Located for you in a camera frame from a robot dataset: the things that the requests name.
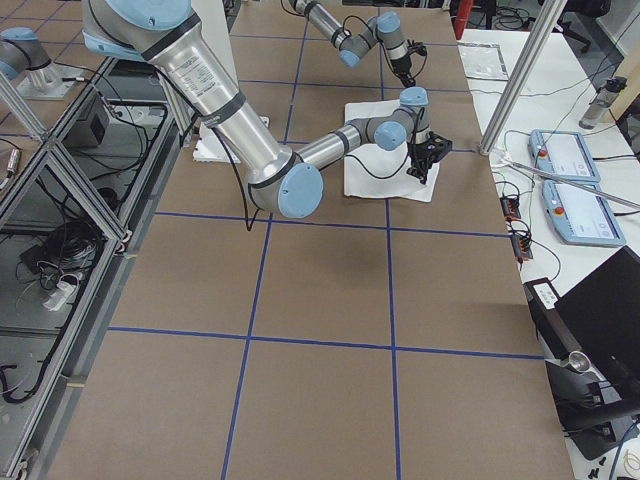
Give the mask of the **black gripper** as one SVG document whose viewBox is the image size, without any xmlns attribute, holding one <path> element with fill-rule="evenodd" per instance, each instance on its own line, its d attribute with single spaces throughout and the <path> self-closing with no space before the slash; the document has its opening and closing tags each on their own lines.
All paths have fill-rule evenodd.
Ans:
<svg viewBox="0 0 640 480">
<path fill-rule="evenodd" d="M 404 86 L 415 86 L 415 77 L 411 74 L 412 61 L 409 55 L 404 55 L 396 59 L 389 60 L 392 72 L 399 76 Z"/>
<path fill-rule="evenodd" d="M 429 170 L 435 165 L 430 165 L 426 160 L 426 150 L 424 146 L 426 140 L 420 144 L 410 143 L 408 145 L 408 154 L 411 163 L 406 173 L 414 178 L 419 179 L 422 185 L 425 185 L 427 183 Z"/>
</svg>

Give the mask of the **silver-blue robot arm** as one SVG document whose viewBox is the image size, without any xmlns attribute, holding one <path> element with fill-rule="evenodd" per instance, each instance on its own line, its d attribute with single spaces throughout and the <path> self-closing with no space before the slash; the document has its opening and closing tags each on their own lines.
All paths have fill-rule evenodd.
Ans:
<svg viewBox="0 0 640 480">
<path fill-rule="evenodd" d="M 398 14 L 394 11 L 362 20 L 363 30 L 353 33 L 340 23 L 319 1 L 289 1 L 296 14 L 304 16 L 338 50 L 339 58 L 349 68 L 358 65 L 377 45 L 381 45 L 393 75 L 404 87 L 414 87 L 411 56 L 426 57 L 424 45 L 406 39 Z"/>
<path fill-rule="evenodd" d="M 245 165 L 243 190 L 259 209 L 305 218 L 323 196 L 321 169 L 365 145 L 386 151 L 406 146 L 408 175 L 426 182 L 431 167 L 452 148 L 432 131 L 428 96 L 411 75 L 411 56 L 422 44 L 406 40 L 398 15 L 385 12 L 367 20 L 354 35 L 317 1 L 294 1 L 305 17 L 353 67 L 382 46 L 404 90 L 388 116 L 356 118 L 298 151 L 279 144 L 246 100 L 202 35 L 202 22 L 188 1 L 85 1 L 83 36 L 88 49 L 120 59 L 145 61 L 170 84 Z"/>
</svg>

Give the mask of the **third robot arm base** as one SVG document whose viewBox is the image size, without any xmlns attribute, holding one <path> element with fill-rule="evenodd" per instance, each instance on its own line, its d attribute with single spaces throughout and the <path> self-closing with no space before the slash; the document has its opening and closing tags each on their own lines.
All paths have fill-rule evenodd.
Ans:
<svg viewBox="0 0 640 480">
<path fill-rule="evenodd" d="M 26 76 L 17 87 L 23 98 L 62 100 L 74 82 L 64 81 L 63 72 L 31 28 L 12 27 L 1 32 L 1 73 L 10 81 Z"/>
</svg>

